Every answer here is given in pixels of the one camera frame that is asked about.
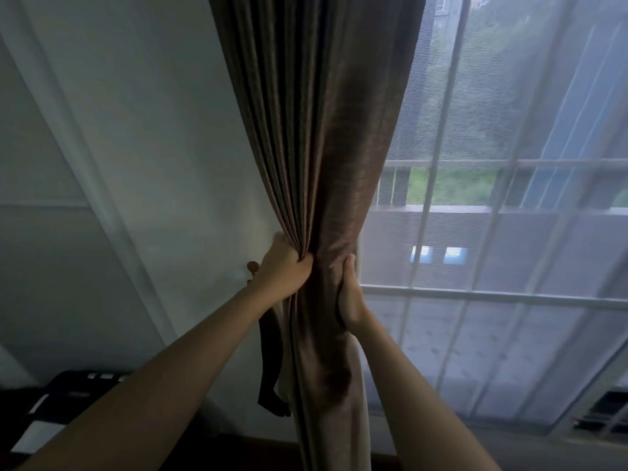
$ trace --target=forearm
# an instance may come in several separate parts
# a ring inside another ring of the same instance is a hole
[[[498,469],[370,311],[356,335],[404,469]]]
[[[21,468],[152,470],[177,443],[216,376],[270,306],[243,289],[98,400]]]

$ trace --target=fabric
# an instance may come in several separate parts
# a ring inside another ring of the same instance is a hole
[[[284,303],[304,467],[370,469],[362,367],[337,296],[393,136],[425,0],[210,5],[268,196],[296,250],[315,256],[310,279]]]

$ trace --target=left hand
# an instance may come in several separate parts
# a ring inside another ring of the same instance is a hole
[[[248,287],[260,291],[270,307],[299,290],[310,277],[313,261],[311,253],[306,253],[299,261],[299,255],[287,237],[276,233]]]

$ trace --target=hand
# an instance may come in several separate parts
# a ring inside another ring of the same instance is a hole
[[[275,233],[259,269],[252,270],[249,266],[254,273],[249,287],[264,295],[264,299],[269,301],[268,307],[275,305],[299,290],[310,277],[313,261],[311,253],[306,253],[299,261],[299,255],[286,235]]]
[[[362,288],[357,283],[356,255],[350,254],[342,265],[342,286],[338,297],[340,316],[347,329],[357,336],[360,327],[369,317],[369,309],[366,307]]]

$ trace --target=brown curtain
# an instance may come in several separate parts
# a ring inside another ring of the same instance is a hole
[[[310,279],[284,303],[304,467],[370,469],[362,369],[337,296],[393,136],[425,0],[210,4],[268,196],[294,247],[315,255]],[[263,342],[273,323],[260,323]],[[268,384],[277,370],[264,360],[260,403],[269,410],[277,403],[263,397],[276,401]]]

